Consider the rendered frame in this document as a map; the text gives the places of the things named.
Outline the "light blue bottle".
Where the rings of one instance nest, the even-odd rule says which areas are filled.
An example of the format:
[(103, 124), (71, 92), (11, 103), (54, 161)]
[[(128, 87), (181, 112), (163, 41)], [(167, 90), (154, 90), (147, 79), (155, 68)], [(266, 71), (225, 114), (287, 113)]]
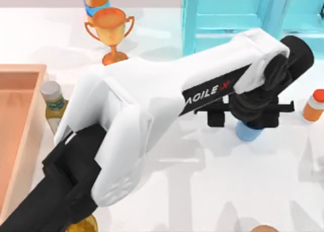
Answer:
[(245, 142), (254, 141), (262, 131), (262, 128), (251, 128), (243, 122), (238, 122), (235, 127), (236, 136)]

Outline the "orange bottle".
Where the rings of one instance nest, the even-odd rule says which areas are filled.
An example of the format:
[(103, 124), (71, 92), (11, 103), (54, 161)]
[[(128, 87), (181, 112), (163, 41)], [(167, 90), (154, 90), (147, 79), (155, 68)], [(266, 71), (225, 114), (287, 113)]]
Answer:
[(307, 100), (303, 109), (303, 118), (316, 122), (324, 112), (324, 89), (316, 89)]

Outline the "tan round object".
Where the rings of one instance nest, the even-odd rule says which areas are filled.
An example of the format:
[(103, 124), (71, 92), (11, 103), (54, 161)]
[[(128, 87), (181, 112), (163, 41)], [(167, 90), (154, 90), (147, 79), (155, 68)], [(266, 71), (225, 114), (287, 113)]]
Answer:
[(251, 232), (278, 232), (278, 230), (269, 225), (259, 225), (253, 228)]

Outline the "light blue rack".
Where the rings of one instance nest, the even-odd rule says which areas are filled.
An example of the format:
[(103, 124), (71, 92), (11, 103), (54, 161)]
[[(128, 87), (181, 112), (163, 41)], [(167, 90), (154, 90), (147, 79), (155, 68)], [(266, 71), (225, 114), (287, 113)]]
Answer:
[(324, 0), (182, 0), (182, 53), (228, 42), (251, 28), (301, 37), (324, 59)]

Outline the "bronze trophy cup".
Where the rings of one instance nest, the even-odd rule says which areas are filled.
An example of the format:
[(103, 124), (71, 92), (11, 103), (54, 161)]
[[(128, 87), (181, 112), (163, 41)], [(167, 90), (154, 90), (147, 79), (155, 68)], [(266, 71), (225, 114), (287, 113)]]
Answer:
[(88, 34), (110, 47), (110, 52), (102, 58), (103, 65), (110, 65), (123, 60), (128, 56), (117, 50), (118, 44), (127, 37), (135, 24), (135, 17), (127, 17), (125, 12), (118, 8), (104, 8), (97, 11), (91, 22), (85, 23)]

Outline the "yellow bottle with grey cap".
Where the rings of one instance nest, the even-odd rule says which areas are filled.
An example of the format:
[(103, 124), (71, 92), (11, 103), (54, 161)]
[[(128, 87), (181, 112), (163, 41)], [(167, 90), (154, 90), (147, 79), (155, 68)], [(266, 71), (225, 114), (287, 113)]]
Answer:
[(46, 103), (47, 122), (55, 134), (68, 105), (68, 100), (63, 97), (61, 87), (56, 81), (43, 83), (40, 92)]

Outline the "golden round object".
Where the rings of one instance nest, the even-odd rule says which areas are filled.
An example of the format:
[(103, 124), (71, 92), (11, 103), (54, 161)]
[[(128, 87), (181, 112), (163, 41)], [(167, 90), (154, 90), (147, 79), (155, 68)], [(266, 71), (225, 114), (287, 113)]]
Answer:
[(93, 215), (97, 207), (69, 209), (67, 226), (61, 232), (98, 232), (98, 223)]

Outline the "orange and blue can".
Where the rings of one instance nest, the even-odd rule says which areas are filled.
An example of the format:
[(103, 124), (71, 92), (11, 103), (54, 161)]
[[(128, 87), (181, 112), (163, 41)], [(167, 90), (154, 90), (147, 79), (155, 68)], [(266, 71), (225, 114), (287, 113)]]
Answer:
[(100, 9), (110, 7), (109, 0), (84, 0), (86, 14), (92, 17)]

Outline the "shallow salmon box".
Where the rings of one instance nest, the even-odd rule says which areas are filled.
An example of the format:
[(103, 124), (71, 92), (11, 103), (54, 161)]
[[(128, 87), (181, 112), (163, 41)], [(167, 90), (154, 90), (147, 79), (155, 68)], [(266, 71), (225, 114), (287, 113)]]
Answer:
[(44, 64), (0, 64), (0, 224), (28, 195), (43, 137)]

